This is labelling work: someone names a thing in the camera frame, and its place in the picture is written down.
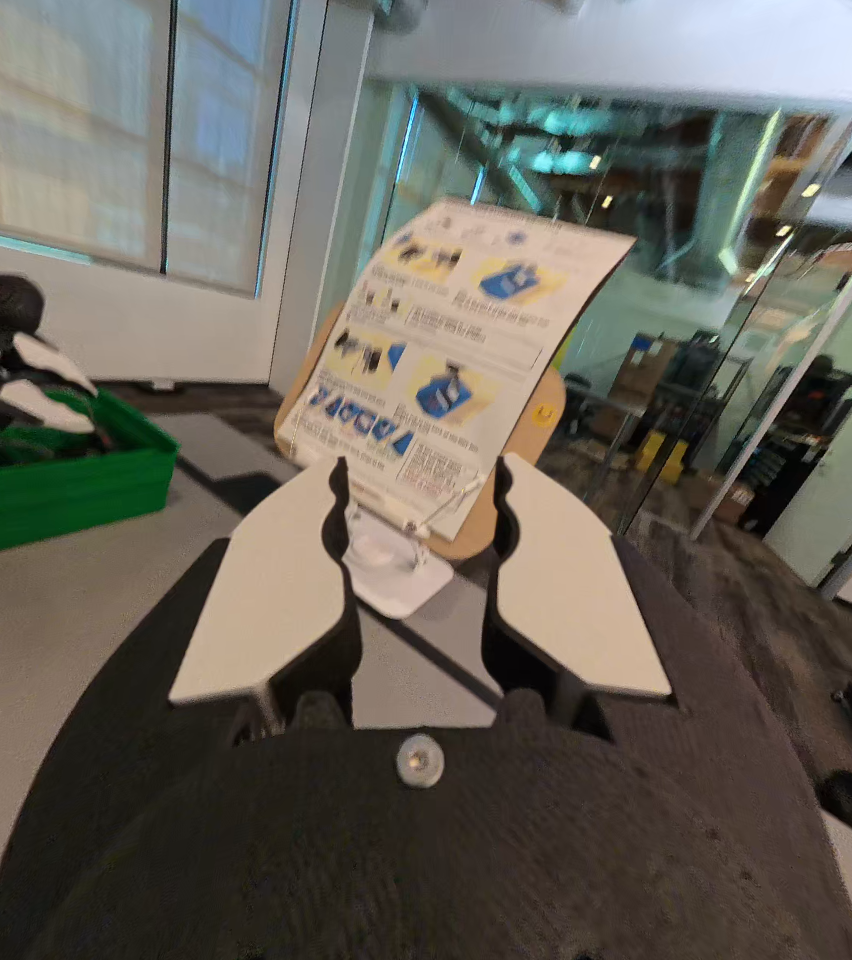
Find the stacked cardboard boxes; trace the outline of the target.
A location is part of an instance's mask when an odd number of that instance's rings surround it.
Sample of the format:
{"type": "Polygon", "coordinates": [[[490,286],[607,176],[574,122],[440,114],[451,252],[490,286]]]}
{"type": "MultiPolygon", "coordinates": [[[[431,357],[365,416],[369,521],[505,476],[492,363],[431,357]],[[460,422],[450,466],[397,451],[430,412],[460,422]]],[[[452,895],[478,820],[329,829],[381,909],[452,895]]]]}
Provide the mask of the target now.
{"type": "Polygon", "coordinates": [[[608,398],[639,411],[633,432],[649,428],[661,401],[668,400],[667,387],[692,390],[699,345],[692,340],[636,334],[616,371],[608,398]]]}

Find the green plastic box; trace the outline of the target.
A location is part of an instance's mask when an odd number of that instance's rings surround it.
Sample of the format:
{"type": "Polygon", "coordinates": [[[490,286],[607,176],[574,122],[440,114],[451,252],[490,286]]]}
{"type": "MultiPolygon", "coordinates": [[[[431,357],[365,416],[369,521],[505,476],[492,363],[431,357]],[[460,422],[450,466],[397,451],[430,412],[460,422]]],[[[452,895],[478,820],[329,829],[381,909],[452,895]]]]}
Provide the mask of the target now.
{"type": "Polygon", "coordinates": [[[50,397],[94,432],[0,428],[0,551],[165,509],[180,444],[108,390],[50,397]]]}

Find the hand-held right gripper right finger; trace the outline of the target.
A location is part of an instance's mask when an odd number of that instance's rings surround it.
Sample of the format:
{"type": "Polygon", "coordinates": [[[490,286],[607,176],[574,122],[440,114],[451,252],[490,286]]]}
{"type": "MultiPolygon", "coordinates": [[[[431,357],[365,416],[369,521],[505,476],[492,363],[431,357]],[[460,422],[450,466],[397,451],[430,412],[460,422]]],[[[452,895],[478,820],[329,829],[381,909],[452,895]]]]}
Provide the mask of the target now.
{"type": "Polygon", "coordinates": [[[610,530],[515,453],[494,471],[480,636],[504,694],[536,694],[562,727],[606,727],[605,698],[674,707],[674,690],[610,530]]]}

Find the yellow caution sign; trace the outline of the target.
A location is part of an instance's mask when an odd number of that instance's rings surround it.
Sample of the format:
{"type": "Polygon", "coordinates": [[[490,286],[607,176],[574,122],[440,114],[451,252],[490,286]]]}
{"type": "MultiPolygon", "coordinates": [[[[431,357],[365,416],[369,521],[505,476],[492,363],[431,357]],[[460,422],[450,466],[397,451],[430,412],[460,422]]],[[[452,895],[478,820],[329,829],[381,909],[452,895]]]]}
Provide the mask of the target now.
{"type": "Polygon", "coordinates": [[[688,440],[650,430],[632,457],[632,469],[637,474],[648,474],[656,463],[660,463],[658,482],[675,487],[684,474],[688,450],[688,440]]]}

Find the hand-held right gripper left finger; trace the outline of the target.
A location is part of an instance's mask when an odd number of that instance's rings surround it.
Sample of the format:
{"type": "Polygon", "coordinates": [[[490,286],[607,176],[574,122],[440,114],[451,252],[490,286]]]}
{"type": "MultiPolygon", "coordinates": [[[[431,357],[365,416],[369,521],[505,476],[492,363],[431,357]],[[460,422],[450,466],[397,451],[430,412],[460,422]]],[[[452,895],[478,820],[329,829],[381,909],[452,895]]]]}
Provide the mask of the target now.
{"type": "Polygon", "coordinates": [[[168,690],[174,707],[247,700],[271,725],[323,693],[353,720],[363,658],[345,563],[348,462],[315,462],[256,506],[228,546],[168,690]]]}

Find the printed instruction sheet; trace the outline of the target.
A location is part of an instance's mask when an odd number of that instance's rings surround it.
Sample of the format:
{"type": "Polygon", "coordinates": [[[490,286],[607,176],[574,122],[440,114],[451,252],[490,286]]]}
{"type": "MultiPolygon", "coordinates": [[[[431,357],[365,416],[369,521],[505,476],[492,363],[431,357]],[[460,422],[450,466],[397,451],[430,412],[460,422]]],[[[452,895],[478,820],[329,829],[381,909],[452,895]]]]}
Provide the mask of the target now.
{"type": "Polygon", "coordinates": [[[568,332],[636,237],[441,198],[387,237],[278,441],[343,457],[352,495],[452,542],[568,332]]]}

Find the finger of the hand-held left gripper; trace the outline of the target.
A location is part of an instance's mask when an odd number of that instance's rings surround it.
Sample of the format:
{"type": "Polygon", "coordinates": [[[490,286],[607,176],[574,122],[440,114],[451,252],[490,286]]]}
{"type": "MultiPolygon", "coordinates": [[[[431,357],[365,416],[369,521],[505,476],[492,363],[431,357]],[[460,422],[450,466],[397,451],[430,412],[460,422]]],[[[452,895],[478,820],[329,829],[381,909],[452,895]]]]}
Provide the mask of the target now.
{"type": "Polygon", "coordinates": [[[29,369],[55,375],[88,394],[99,392],[75,361],[48,342],[29,333],[15,333],[12,336],[12,348],[29,369]]]}
{"type": "Polygon", "coordinates": [[[11,380],[0,387],[0,402],[28,415],[40,426],[72,435],[91,435],[95,424],[87,414],[51,398],[26,379],[11,380]]]}

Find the frosted glass window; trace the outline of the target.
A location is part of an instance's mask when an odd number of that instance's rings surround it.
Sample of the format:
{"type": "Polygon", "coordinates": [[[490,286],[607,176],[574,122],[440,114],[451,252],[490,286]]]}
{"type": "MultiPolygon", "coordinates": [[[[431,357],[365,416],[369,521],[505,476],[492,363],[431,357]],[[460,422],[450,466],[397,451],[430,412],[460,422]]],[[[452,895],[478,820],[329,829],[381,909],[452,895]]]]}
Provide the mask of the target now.
{"type": "Polygon", "coordinates": [[[0,1],[0,246],[257,295],[296,12],[0,1]]]}

